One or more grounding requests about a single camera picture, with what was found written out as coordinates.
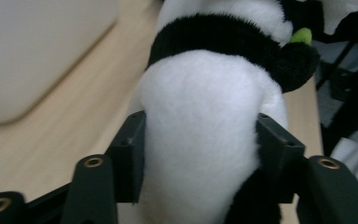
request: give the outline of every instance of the white plush body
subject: white plush body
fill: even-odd
[[[168,0],[158,30],[198,11],[248,18],[248,12],[239,15],[241,8],[258,10],[269,4],[268,13],[276,7],[277,15],[262,23],[285,27],[273,0]],[[251,18],[269,16],[260,13],[251,13]],[[282,42],[290,37],[291,27],[286,30],[277,35]],[[146,112],[145,180],[140,203],[119,207],[121,223],[126,224],[222,224],[235,193],[260,165],[257,114],[268,114],[286,126],[281,89],[263,68],[240,56],[207,50],[180,53],[151,65],[130,113],[140,110]]]

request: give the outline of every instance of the white plastic box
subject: white plastic box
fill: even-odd
[[[116,0],[0,0],[0,123],[32,108],[116,16]]]

